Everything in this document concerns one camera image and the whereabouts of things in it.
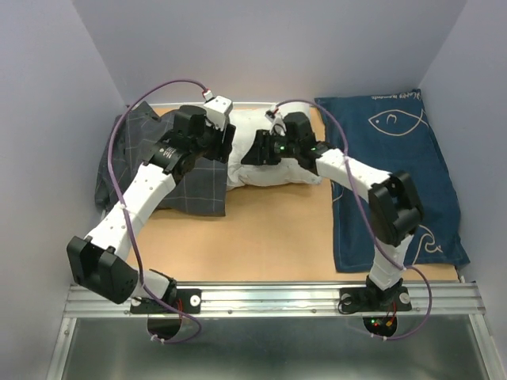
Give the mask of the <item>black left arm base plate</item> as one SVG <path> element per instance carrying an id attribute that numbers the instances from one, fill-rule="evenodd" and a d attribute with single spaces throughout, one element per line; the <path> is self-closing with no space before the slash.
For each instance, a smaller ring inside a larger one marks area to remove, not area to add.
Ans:
<path id="1" fill-rule="evenodd" d="M 176 289 L 173 295 L 164 302 L 174 309 L 187 314 L 199 314 L 202 302 L 202 290 L 198 288 Z M 145 314 L 167 314 L 170 311 L 151 298 L 134 298 L 131 300 L 130 313 Z"/>

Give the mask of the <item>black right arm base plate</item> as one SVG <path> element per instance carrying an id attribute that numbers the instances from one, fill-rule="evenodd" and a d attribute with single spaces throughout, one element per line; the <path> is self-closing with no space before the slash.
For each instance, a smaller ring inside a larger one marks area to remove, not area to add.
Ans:
<path id="1" fill-rule="evenodd" d="M 373 287 L 344 287 L 340 289 L 337 310 L 345 315 L 407 312 L 412 310 L 412 304 L 406 287 L 388 291 L 378 291 Z"/>

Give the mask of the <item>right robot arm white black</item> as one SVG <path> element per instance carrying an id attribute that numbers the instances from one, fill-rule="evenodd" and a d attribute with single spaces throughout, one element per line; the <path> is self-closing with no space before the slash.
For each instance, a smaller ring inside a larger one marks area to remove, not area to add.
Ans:
<path id="1" fill-rule="evenodd" d="M 374 244 L 372 267 L 364 287 L 343 289 L 338 309 L 342 314 L 389 309 L 404 292 L 406 252 L 424 214 L 410 175 L 373 168 L 318 141 L 302 112 L 281 117 L 268 111 L 266 115 L 272 127 L 256 131 L 242 164 L 277 165 L 291 158 L 301 168 L 351 190 L 360 207 L 367 205 L 363 216 Z"/>

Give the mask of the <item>white stained pillow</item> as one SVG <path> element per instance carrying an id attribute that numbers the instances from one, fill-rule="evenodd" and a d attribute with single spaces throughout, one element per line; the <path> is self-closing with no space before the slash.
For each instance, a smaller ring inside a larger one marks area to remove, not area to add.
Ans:
<path id="1" fill-rule="evenodd" d="M 294 158 L 283 158 L 276 165 L 246 165 L 242 159 L 252 147 L 258 130 L 270 131 L 272 122 L 265 116 L 268 109 L 233 108 L 230 122 L 236 126 L 232 151 L 227 163 L 227 190 L 245 185 L 258 187 L 282 184 L 319 185 L 322 178 L 301 168 Z"/>

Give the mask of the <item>grey checked pillowcase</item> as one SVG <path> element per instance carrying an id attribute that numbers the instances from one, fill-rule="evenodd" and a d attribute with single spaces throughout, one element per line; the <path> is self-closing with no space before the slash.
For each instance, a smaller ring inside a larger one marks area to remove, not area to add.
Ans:
<path id="1" fill-rule="evenodd" d="M 133 181 L 143 159 L 162 135 L 173 128 L 173 112 L 159 116 L 146 102 L 131 111 L 119 127 L 112 149 L 112 167 L 120 190 L 125 192 Z M 94 203 L 100 210 L 110 211 L 118 198 L 114 191 L 104 150 L 97 169 Z M 158 205 L 190 215 L 225 215 L 227 165 L 200 158 L 177 187 Z"/>

